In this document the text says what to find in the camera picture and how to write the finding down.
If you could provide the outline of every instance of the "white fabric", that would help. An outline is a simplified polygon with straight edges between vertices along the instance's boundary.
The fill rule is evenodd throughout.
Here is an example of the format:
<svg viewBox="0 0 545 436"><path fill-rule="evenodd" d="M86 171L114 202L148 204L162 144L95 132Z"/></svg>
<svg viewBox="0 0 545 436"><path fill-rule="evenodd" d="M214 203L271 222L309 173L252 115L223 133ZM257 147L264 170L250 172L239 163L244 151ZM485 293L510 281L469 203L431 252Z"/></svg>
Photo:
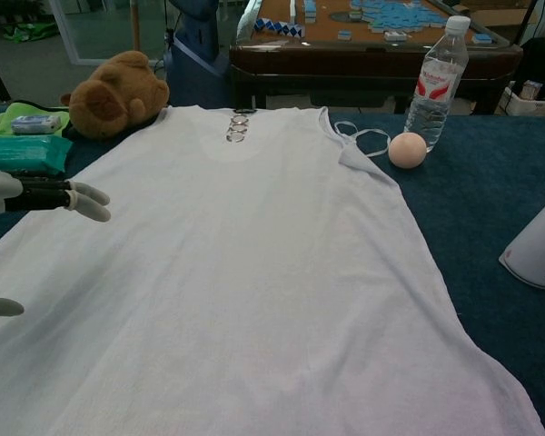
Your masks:
<svg viewBox="0 0 545 436"><path fill-rule="evenodd" d="M545 434L325 111L163 114L0 241L0 436Z"/></svg>

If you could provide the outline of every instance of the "foam ball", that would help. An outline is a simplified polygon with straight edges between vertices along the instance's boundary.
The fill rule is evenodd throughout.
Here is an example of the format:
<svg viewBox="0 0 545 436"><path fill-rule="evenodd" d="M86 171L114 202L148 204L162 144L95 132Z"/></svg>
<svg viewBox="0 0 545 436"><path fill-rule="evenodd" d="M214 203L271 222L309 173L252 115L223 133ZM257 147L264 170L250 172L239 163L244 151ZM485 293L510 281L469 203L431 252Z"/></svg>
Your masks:
<svg viewBox="0 0 545 436"><path fill-rule="evenodd" d="M388 156L391 163L399 168L415 168L426 158L426 141L411 132L399 134L391 140Z"/></svg>

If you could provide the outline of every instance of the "blue package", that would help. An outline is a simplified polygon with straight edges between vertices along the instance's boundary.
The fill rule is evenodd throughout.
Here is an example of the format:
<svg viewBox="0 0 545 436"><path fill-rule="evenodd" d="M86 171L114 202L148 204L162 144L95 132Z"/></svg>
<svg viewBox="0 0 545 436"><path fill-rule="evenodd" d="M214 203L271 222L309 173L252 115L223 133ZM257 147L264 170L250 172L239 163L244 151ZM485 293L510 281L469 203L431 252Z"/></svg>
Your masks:
<svg viewBox="0 0 545 436"><path fill-rule="evenodd" d="M57 175L73 143L60 136L25 135L0 137L0 170Z"/></svg>

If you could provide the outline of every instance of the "robotic arm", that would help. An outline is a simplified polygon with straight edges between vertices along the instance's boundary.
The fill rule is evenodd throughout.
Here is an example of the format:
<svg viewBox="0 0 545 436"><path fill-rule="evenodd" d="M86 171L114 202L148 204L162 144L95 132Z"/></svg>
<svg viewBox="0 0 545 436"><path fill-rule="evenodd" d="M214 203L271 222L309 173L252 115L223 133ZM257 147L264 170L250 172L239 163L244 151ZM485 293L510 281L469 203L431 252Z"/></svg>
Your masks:
<svg viewBox="0 0 545 436"><path fill-rule="evenodd" d="M0 213L64 207L105 223L111 218L105 209L107 204L109 197L105 193L85 183L46 177L13 177L0 171ZM24 311L20 303L0 298L0 316L15 316Z"/></svg>

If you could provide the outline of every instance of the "brown teddy bear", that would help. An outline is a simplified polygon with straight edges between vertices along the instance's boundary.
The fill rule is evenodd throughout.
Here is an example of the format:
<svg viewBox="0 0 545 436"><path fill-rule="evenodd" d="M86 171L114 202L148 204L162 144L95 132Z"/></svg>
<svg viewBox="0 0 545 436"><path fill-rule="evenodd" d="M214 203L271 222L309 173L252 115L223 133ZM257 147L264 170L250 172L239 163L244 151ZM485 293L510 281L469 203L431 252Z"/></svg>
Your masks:
<svg viewBox="0 0 545 436"><path fill-rule="evenodd" d="M103 140L153 118L167 104L170 90L155 77L141 52L123 52L94 70L72 94L61 97L69 106L74 128L83 136Z"/></svg>

